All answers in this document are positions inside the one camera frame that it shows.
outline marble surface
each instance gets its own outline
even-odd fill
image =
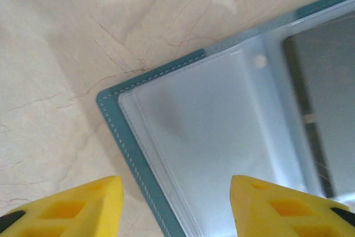
[[[315,0],[0,0],[0,213],[121,175],[119,236],[162,236],[96,94]]]

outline beige marble countertop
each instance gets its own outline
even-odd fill
[[[96,94],[312,1],[0,0],[0,214],[121,175],[119,236],[162,236]]]

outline teal leather border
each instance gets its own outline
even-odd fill
[[[257,33],[270,31],[273,28],[290,23],[289,18],[297,20],[307,17],[343,1],[346,0],[320,0],[312,3],[296,10],[293,13],[283,15],[280,18],[252,28],[234,37],[228,38],[227,40],[214,44],[211,47],[197,50],[161,67],[127,80],[126,82],[117,84],[111,88],[101,91],[97,95],[98,107],[102,112],[104,119],[111,130],[112,135],[114,136],[115,141],[117,142],[131,172],[133,173],[140,190],[150,206],[156,221],[166,237],[185,237],[186,235],[170,208],[163,191],[155,179],[153,172],[145,160],[143,152],[140,150],[138,143],[128,126],[128,123],[124,118],[123,112],[118,105],[119,96],[128,90],[132,90],[139,85],[149,82],[150,80],[173,72],[193,62],[202,60],[213,53],[228,49],[229,47],[238,44],[238,42],[241,42],[248,37],[252,37]]]

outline yellow plastic part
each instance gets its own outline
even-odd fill
[[[11,210],[26,213],[0,237],[116,237],[122,207],[121,178],[110,176]]]
[[[347,206],[266,181],[233,176],[230,200],[238,237],[354,237],[330,208]]]

